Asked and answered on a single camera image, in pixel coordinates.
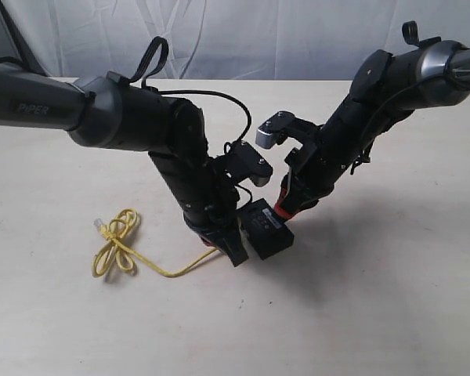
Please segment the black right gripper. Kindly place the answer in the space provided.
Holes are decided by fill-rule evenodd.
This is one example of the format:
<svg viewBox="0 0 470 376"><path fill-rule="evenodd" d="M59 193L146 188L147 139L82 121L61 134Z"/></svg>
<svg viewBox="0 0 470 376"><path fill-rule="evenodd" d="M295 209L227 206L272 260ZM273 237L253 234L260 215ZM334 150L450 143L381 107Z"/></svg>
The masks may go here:
<svg viewBox="0 0 470 376"><path fill-rule="evenodd" d="M322 146L306 143L292 150L284 160L288 172L283 177L280 195L273 206L284 221L292 219L298 208L313 208L328 196L336 181L351 165L351 161L336 161L324 153Z"/></svg>

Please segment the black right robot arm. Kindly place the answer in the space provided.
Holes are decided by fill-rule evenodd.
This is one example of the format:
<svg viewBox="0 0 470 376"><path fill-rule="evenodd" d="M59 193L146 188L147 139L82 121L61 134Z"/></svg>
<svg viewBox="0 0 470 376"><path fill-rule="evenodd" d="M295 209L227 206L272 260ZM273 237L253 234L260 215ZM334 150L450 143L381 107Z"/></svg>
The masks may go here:
<svg viewBox="0 0 470 376"><path fill-rule="evenodd" d="M371 160L375 139L413 112L451 107L470 95L470 48L440 37L421 40L414 21L403 24L414 50L394 55L379 49L357 71L347 96L322 125L282 111L273 118L271 140L301 143L285 158L275 212L289 220L316 206L345 173Z"/></svg>

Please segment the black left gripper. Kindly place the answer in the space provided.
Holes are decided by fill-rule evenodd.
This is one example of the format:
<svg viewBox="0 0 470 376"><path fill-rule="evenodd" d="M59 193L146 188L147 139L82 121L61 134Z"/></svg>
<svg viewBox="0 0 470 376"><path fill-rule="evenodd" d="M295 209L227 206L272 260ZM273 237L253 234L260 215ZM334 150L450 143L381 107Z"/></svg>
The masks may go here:
<svg viewBox="0 0 470 376"><path fill-rule="evenodd" d="M234 267L248 260L237 219L240 195L236 188L215 190L208 200L183 205L183 218L206 247L219 249Z"/></svg>

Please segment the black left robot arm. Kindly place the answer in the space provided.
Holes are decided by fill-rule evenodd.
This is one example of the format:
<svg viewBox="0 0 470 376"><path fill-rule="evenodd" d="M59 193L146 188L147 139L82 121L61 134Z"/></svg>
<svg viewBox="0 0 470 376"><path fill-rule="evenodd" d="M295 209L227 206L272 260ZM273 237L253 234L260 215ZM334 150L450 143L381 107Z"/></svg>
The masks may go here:
<svg viewBox="0 0 470 376"><path fill-rule="evenodd" d="M146 85L162 68L168 42L154 38L131 77L56 81L11 56L0 57L0 125L65 131L85 147L145 152L183 211L208 245L238 266L248 258L237 218L239 194L226 173L226 158L211 157L204 115L184 98Z"/></svg>

